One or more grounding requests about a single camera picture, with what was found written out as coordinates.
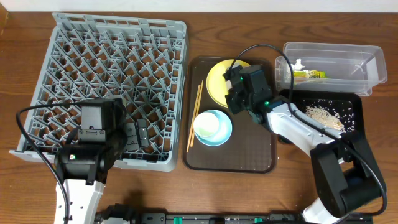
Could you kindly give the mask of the white tissue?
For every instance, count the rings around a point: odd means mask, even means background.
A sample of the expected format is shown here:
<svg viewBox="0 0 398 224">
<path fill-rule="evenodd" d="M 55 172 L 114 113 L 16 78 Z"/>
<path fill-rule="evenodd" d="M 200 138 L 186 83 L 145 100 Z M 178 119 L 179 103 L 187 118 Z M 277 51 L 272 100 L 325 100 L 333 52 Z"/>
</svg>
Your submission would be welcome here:
<svg viewBox="0 0 398 224">
<path fill-rule="evenodd" d="M 301 71 L 305 68 L 305 66 L 302 64 L 301 59 L 297 59 L 294 64 L 291 65 L 293 71 Z"/>
</svg>

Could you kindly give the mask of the green yellow snack wrapper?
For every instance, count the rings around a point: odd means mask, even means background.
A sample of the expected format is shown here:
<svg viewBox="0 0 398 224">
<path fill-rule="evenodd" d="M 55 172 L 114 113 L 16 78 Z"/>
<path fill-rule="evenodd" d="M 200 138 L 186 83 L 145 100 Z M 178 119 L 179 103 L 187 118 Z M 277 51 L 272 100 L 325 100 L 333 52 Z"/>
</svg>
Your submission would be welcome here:
<svg viewBox="0 0 398 224">
<path fill-rule="evenodd" d="M 318 70 L 294 71 L 294 83 L 310 82 L 314 78 L 327 78 L 325 72 Z"/>
</svg>

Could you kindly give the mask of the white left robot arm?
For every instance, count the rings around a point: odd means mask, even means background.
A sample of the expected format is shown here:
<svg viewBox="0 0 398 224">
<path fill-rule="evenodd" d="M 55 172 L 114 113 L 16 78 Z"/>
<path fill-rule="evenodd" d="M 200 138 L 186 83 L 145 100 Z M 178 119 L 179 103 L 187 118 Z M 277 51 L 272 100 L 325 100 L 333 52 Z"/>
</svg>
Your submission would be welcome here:
<svg viewBox="0 0 398 224">
<path fill-rule="evenodd" d="M 124 151 L 149 145 L 143 119 L 127 124 L 122 98 L 81 102 L 81 124 L 68 134 L 55 156 L 55 223 L 94 223 L 108 171 Z"/>
</svg>

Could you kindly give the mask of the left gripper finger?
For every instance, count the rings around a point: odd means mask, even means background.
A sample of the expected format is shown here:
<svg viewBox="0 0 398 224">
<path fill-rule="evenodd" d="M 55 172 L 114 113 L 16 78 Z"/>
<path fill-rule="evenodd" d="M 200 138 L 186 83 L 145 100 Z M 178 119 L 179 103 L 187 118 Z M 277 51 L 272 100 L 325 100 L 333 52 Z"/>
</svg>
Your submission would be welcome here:
<svg viewBox="0 0 398 224">
<path fill-rule="evenodd" d="M 136 121 L 136 134 L 137 140 L 139 141 L 139 147 L 148 147 L 149 146 L 149 137 L 147 132 L 147 125 L 144 119 L 138 119 Z"/>
<path fill-rule="evenodd" d="M 139 149 L 137 140 L 136 126 L 134 123 L 126 123 L 124 130 L 127 135 L 127 144 L 124 148 L 125 151 L 136 151 Z"/>
</svg>

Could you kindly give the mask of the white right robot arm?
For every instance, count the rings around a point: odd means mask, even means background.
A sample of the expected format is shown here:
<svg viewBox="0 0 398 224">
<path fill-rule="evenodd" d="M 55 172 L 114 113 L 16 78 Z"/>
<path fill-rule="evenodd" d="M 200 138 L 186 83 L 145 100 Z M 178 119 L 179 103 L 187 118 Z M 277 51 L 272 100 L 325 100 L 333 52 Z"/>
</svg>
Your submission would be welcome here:
<svg viewBox="0 0 398 224">
<path fill-rule="evenodd" d="M 265 81 L 228 81 L 226 89 L 232 113 L 247 110 L 255 123 L 286 138 L 311 158 L 318 198 L 302 212 L 307 223 L 341 223 L 386 210 L 386 184 L 363 133 L 342 133 L 322 125 L 290 98 L 274 97 Z M 382 199 L 378 211 L 356 213 L 377 198 Z"/>
</svg>

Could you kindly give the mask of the white green cup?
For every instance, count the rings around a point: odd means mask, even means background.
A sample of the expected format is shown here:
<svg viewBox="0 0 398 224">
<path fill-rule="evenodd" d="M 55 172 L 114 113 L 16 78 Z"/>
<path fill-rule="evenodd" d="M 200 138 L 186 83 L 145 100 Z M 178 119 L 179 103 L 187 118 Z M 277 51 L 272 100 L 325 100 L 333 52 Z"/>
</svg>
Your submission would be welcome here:
<svg viewBox="0 0 398 224">
<path fill-rule="evenodd" d="M 211 112 L 203 112 L 196 116 L 193 122 L 195 134 L 201 138 L 208 138 L 214 135 L 220 126 L 217 116 Z"/>
</svg>

